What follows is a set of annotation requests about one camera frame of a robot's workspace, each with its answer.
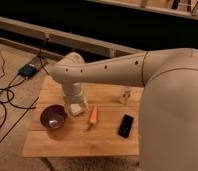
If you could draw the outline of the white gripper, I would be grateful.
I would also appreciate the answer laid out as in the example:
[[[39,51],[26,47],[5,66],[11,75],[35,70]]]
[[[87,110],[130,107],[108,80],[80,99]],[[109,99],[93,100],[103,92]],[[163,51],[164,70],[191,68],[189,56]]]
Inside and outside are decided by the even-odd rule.
[[[88,103],[81,83],[63,85],[62,90],[64,106],[67,112],[71,112],[71,104],[79,104],[84,112],[87,111]]]

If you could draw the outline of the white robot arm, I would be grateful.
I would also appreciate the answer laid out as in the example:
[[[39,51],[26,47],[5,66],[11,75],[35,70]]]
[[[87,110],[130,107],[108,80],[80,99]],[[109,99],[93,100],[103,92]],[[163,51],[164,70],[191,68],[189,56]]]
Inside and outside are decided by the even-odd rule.
[[[71,52],[50,70],[64,99],[83,99],[83,83],[143,89],[141,171],[198,171],[198,49],[147,51],[86,63]]]

